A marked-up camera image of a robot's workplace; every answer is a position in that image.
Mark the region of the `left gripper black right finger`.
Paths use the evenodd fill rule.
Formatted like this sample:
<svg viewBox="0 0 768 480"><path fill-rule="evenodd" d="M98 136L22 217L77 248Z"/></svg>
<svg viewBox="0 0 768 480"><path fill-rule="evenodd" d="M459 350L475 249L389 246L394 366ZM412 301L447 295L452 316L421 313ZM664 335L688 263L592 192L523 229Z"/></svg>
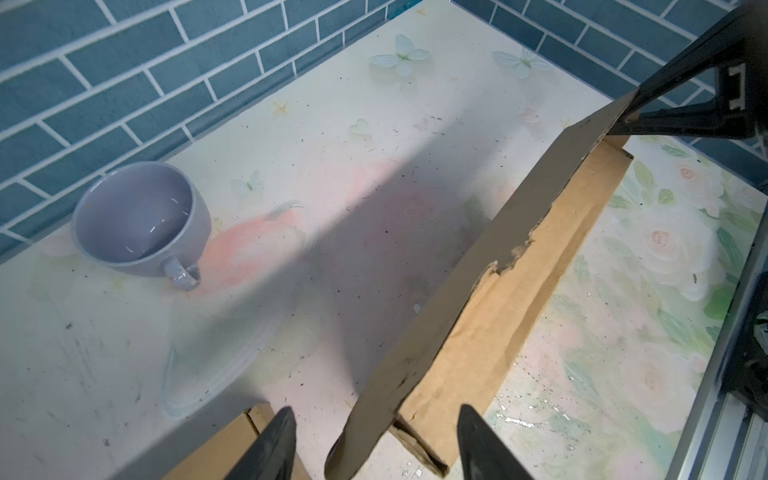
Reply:
<svg viewBox="0 0 768 480"><path fill-rule="evenodd" d="M469 404L460 407L457 441L464 479L533 480L533 476Z"/></svg>

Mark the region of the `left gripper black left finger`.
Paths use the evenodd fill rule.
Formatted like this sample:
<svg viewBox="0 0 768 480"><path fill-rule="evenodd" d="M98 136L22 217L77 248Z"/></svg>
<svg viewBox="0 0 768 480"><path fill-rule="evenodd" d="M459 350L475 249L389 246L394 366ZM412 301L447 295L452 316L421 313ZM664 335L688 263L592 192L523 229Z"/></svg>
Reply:
<svg viewBox="0 0 768 480"><path fill-rule="evenodd" d="M225 480L289 480L296 453L296 421L284 407L227 474Z"/></svg>

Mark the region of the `brown cardboard box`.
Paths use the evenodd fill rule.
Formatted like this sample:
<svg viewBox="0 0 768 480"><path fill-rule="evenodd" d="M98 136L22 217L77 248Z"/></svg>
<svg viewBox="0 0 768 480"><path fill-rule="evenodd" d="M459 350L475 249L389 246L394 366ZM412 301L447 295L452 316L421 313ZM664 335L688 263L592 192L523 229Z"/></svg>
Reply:
<svg viewBox="0 0 768 480"><path fill-rule="evenodd" d="M165 477L167 479L225 479L277 413L278 411L275 412L268 403L257 404L244 411L175 466ZM296 450L290 479L308 479L309 477Z"/></svg>

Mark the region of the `brown cardboard sheet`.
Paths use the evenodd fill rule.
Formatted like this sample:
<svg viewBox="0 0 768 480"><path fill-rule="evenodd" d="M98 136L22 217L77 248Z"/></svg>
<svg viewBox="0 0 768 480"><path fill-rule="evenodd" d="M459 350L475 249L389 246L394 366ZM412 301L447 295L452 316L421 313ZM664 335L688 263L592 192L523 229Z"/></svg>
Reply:
<svg viewBox="0 0 768 480"><path fill-rule="evenodd" d="M445 476L460 411L484 412L631 162L625 95L566 128L369 378L324 466L350 479L395 435Z"/></svg>

